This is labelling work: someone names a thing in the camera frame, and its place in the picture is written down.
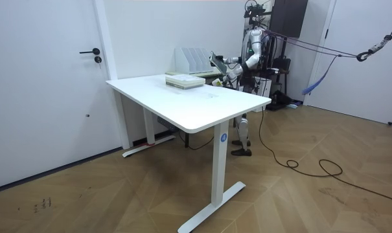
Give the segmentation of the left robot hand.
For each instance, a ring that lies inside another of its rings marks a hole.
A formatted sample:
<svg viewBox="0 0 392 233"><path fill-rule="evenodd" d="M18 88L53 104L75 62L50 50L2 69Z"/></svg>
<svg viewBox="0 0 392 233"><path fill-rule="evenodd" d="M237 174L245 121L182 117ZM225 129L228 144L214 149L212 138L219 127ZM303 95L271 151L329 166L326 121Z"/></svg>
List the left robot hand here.
<svg viewBox="0 0 392 233"><path fill-rule="evenodd" d="M229 81L228 78L226 76L224 76L224 77L216 78L215 80L213 80L211 82L211 85L215 86L215 87L225 87L227 85L228 81Z"/></svg>

